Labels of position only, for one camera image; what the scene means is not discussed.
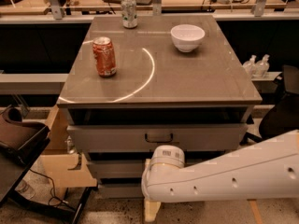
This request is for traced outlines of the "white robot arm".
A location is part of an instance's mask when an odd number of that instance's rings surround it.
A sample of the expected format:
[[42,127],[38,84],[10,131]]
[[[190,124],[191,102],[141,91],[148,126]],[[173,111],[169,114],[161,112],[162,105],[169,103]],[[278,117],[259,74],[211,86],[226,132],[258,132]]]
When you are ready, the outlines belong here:
[[146,199],[162,203],[299,197],[299,132],[186,166],[175,146],[155,149],[143,172]]

